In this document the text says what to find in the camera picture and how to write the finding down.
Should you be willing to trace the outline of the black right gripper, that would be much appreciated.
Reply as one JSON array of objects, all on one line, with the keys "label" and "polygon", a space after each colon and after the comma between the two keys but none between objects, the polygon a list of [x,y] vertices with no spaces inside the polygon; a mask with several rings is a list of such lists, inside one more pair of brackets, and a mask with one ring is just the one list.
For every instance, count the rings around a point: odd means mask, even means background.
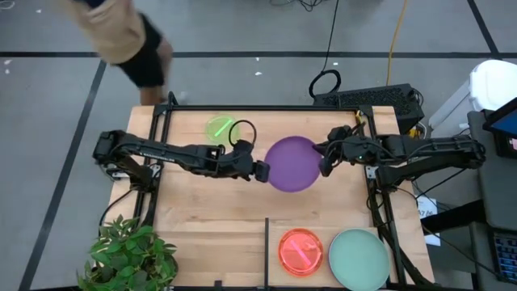
[{"label": "black right gripper", "polygon": [[328,133],[326,141],[313,145],[313,149],[322,156],[318,169],[323,177],[328,177],[343,161],[355,163],[359,157],[363,132],[364,124],[357,124],[354,127],[349,125],[335,127]]}]

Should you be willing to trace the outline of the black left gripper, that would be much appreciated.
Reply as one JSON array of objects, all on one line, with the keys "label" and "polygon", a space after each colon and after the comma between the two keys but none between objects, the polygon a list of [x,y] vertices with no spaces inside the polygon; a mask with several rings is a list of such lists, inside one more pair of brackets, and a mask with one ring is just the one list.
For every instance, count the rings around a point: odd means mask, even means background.
[{"label": "black left gripper", "polygon": [[233,151],[220,156],[221,178],[242,178],[250,182],[250,177],[262,183],[269,179],[270,165],[264,161],[254,160],[251,152],[254,145],[245,140],[238,140],[233,145]]}]

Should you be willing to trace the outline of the large purple bowl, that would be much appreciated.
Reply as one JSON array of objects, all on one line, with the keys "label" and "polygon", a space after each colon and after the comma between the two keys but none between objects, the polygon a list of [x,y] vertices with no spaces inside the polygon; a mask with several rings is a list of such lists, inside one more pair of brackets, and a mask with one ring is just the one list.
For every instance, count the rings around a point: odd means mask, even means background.
[{"label": "large purple bowl", "polygon": [[290,136],[277,141],[268,151],[268,182],[282,192],[300,192],[309,188],[320,175],[321,155],[307,137]]}]

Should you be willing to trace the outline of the translucent green plate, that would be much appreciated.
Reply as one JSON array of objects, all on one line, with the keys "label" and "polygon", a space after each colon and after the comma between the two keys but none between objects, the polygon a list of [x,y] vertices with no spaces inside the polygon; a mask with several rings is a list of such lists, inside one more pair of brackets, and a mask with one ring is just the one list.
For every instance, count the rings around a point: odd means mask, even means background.
[{"label": "translucent green plate", "polygon": [[230,130],[237,120],[228,115],[217,115],[210,119],[205,126],[205,134],[215,145],[228,145],[229,141],[240,138],[239,127],[236,125]]}]

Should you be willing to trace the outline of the translucent red plate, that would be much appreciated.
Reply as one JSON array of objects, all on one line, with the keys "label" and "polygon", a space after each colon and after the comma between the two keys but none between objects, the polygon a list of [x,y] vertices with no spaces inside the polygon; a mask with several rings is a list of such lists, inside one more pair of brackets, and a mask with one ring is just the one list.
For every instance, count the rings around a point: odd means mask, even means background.
[{"label": "translucent red plate", "polygon": [[287,273],[305,277],[320,268],[324,251],[320,238],[314,232],[295,228],[281,236],[277,254],[280,265]]}]

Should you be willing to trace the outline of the teal plate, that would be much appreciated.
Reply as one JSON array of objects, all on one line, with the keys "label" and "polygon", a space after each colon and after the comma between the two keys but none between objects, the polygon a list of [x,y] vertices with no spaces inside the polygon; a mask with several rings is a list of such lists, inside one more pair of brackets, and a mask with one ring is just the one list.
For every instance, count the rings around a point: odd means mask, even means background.
[{"label": "teal plate", "polygon": [[336,280],[350,291],[377,291],[390,274],[385,245],[373,233],[344,230],[330,244],[328,260]]}]

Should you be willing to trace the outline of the white paper sheet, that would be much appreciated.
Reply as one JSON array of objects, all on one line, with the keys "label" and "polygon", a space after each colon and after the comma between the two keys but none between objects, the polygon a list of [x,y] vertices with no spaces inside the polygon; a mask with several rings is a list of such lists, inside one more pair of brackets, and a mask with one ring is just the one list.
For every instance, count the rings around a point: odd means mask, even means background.
[{"label": "white paper sheet", "polygon": [[[436,199],[420,196],[417,198],[418,213],[421,219],[436,215],[438,213],[438,207]],[[425,241],[427,245],[440,247],[441,241],[439,234],[425,234]]]}]

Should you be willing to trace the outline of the green potted plant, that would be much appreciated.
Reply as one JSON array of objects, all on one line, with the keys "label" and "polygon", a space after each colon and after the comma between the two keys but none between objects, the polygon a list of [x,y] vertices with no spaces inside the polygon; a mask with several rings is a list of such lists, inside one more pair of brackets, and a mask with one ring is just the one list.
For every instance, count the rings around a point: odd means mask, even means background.
[{"label": "green potted plant", "polygon": [[99,227],[84,273],[81,291],[164,291],[179,271],[177,247],[161,239],[137,218],[118,216]]}]

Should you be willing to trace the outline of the grey desk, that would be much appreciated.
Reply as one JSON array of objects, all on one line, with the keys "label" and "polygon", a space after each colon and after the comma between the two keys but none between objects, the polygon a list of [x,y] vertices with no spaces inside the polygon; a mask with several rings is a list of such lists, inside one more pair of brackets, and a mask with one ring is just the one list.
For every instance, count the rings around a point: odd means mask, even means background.
[{"label": "grey desk", "polygon": [[486,160],[478,175],[487,223],[517,231],[517,159],[497,155],[493,134],[482,128],[483,112],[469,112],[468,122],[472,138],[485,147]]}]

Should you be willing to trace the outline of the person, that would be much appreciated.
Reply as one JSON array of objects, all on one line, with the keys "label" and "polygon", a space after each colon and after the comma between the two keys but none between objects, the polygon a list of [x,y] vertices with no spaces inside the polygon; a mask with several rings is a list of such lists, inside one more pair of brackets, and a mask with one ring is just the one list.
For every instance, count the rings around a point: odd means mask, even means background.
[{"label": "person", "polygon": [[120,68],[137,87],[141,105],[168,100],[173,47],[133,0],[58,1],[101,59]]}]

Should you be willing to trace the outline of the white bin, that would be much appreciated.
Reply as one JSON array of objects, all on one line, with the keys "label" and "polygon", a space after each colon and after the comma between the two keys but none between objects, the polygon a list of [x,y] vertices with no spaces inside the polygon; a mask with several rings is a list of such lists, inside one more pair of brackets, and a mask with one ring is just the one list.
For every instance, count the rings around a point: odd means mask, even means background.
[{"label": "white bin", "polygon": [[469,112],[496,111],[515,97],[517,65],[499,60],[483,61],[429,118],[431,137],[466,133]]}]

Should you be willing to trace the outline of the black tablet screen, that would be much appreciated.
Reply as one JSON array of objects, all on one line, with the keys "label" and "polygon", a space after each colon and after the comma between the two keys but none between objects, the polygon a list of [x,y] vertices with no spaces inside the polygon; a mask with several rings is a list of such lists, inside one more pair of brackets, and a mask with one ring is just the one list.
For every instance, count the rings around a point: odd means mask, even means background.
[{"label": "black tablet screen", "polygon": [[517,159],[517,97],[496,111],[483,112],[482,128],[492,133],[497,155]]}]

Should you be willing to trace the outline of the black keyboard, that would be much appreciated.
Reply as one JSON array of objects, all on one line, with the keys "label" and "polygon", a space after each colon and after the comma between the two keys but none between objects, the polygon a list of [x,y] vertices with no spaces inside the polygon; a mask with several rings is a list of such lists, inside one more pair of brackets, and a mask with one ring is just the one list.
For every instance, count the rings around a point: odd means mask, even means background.
[{"label": "black keyboard", "polygon": [[490,239],[496,272],[517,284],[517,233],[492,231]]}]

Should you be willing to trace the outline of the black metal table frame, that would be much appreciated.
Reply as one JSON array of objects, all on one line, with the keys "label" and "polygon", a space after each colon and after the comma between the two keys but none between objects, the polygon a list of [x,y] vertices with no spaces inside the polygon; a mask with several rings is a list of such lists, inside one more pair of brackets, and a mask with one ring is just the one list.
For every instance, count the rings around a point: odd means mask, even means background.
[{"label": "black metal table frame", "polygon": [[[333,127],[355,123],[351,112],[327,109],[208,106],[173,112],[169,142],[206,142],[204,126],[220,113],[239,120],[241,136],[255,140],[257,159],[264,159],[284,137],[319,142]],[[304,228],[328,246],[343,230],[374,231],[366,201],[366,177],[360,167],[343,164],[308,189],[285,193],[268,183],[204,178],[169,164],[162,172],[154,227],[178,248],[174,291],[334,287],[337,282],[325,266],[306,278],[286,273],[277,255],[280,238],[288,230]]]}]

